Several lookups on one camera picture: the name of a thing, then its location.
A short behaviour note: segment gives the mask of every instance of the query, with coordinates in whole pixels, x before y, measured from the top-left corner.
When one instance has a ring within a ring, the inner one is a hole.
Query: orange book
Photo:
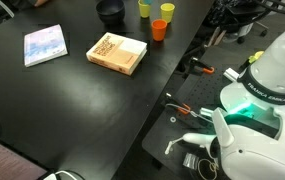
[[[86,56],[93,63],[131,75],[145,55],[146,46],[141,41],[105,33]]]

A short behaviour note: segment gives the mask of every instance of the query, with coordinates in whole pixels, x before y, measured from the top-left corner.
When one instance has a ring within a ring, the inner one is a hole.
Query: laptop screen
[[[36,180],[46,173],[47,170],[0,144],[0,180]]]

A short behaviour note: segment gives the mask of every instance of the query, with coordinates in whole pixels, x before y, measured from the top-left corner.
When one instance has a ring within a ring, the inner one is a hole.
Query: orange cup
[[[167,22],[157,19],[152,22],[152,34],[155,41],[163,41],[166,32]]]

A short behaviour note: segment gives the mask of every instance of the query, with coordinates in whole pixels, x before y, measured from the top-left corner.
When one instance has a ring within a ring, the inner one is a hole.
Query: laptop
[[[0,140],[0,180],[55,179],[52,170]]]

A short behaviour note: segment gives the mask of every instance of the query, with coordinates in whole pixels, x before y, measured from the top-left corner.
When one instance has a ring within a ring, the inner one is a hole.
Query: yellow cup
[[[174,4],[172,3],[164,3],[161,5],[161,15],[162,19],[167,23],[172,21],[173,13],[174,13]]]
[[[148,18],[150,16],[151,6],[148,4],[143,4],[143,0],[139,0],[140,16],[142,18]]]

